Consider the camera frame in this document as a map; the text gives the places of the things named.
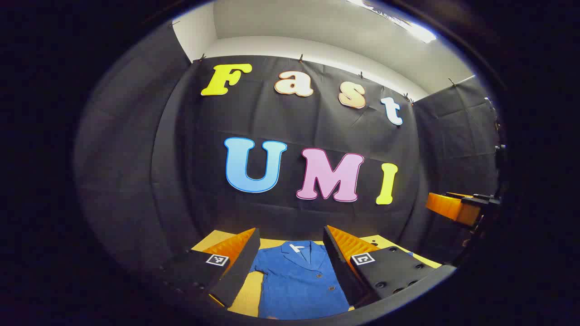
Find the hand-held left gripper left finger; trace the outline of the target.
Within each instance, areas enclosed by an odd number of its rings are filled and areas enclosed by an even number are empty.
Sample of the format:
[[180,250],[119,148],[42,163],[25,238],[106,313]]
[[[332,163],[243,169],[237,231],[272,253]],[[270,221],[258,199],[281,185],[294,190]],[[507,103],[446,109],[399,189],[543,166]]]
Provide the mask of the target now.
[[252,228],[205,250],[189,249],[161,265],[161,292],[182,307],[227,309],[240,293],[261,245]]

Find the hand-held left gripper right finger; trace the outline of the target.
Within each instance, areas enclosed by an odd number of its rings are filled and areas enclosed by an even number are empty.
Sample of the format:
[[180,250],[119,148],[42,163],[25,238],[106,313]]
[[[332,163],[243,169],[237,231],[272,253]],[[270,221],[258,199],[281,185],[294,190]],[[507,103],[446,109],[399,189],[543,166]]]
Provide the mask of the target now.
[[431,281],[440,283],[456,270],[432,266],[397,245],[379,248],[331,225],[324,227],[323,243],[342,291],[356,309],[416,288],[427,291]]

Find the blue button jacket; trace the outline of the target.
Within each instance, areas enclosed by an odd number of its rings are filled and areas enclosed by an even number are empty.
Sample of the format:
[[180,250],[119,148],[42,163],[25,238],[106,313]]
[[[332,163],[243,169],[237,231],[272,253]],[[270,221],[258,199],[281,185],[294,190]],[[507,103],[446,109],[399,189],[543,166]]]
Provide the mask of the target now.
[[346,313],[351,305],[324,245],[287,241],[260,249],[250,272],[263,274],[259,318],[318,319]]

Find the black backdrop cloth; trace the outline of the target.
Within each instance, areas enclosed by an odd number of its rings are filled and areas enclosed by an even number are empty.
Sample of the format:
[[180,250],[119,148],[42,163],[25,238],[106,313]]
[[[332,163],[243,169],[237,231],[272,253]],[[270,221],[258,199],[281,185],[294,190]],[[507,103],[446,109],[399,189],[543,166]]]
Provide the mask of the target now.
[[475,78],[410,105],[349,72],[272,56],[190,63],[172,29],[135,43],[87,101],[83,214],[133,273],[214,230],[319,240],[332,225],[448,262],[467,233],[429,192],[497,189],[496,114]]

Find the ceiling light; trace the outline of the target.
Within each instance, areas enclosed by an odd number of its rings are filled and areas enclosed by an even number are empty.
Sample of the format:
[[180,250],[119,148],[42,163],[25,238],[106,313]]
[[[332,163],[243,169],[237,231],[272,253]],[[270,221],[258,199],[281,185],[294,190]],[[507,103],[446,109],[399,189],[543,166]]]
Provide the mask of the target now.
[[364,8],[370,12],[373,12],[385,19],[391,21],[393,24],[404,29],[412,37],[422,41],[423,43],[429,44],[437,39],[436,35],[423,27],[422,25],[416,24],[412,21],[402,19],[400,17],[394,16],[393,13],[389,13],[387,9],[381,9],[372,3],[370,0],[346,0],[347,2],[354,4],[358,7]]

